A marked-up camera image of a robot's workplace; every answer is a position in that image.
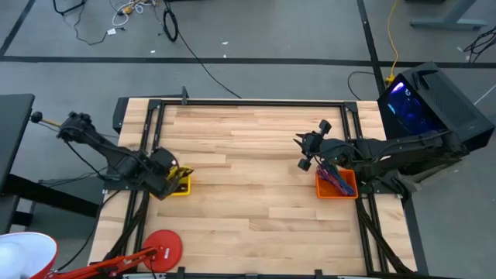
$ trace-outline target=table leg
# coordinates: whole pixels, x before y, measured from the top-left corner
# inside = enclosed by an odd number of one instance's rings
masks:
[[[25,178],[10,174],[3,188],[3,194],[18,195],[33,202],[51,205],[55,208],[68,210],[88,217],[96,217],[98,205],[82,198],[69,195],[62,191],[53,190]]]

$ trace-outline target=black desk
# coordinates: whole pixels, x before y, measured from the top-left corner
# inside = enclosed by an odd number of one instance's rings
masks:
[[[28,226],[32,216],[17,212],[20,198],[95,217],[98,205],[10,174],[31,115],[34,95],[0,95],[0,234],[12,223]]]

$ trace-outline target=orange tray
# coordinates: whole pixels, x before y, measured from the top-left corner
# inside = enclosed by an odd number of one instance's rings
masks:
[[[317,184],[317,197],[319,198],[334,198],[334,199],[356,199],[358,198],[357,181],[355,180],[355,172],[353,170],[341,169],[339,175],[346,183],[355,190],[355,195],[346,196],[341,193],[330,182],[325,181],[315,173],[315,182]]]

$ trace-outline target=wooden table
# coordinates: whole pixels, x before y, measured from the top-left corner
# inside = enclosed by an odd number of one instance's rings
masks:
[[[129,100],[120,146],[139,147],[148,101]],[[363,135],[385,139],[377,103],[357,105]],[[145,238],[158,229],[182,238],[183,257],[171,272],[182,266],[187,273],[366,274],[355,202],[318,199],[315,165],[309,172],[297,167],[302,155],[292,139],[318,130],[321,119],[332,124],[328,137],[343,138],[338,108],[166,106],[160,146],[195,169],[189,196],[152,198],[147,212]],[[102,260],[119,237],[128,199],[123,191],[103,208],[90,262]],[[384,238],[415,270],[401,201],[376,199]]]

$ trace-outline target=yellow cable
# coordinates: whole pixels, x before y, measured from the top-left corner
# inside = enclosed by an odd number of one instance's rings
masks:
[[[392,82],[394,80],[394,67],[396,67],[396,63],[398,62],[399,54],[398,51],[396,50],[396,46],[394,46],[393,42],[393,37],[391,36],[391,17],[393,16],[393,13],[396,9],[396,5],[398,4],[398,0],[394,0],[393,7],[391,8],[391,11],[389,12],[389,16],[387,18],[387,35],[389,36],[389,42],[391,43],[391,46],[393,47],[394,53],[396,54],[396,58],[394,59],[393,67],[391,67],[391,73],[389,74],[389,77],[386,78],[386,81]]]

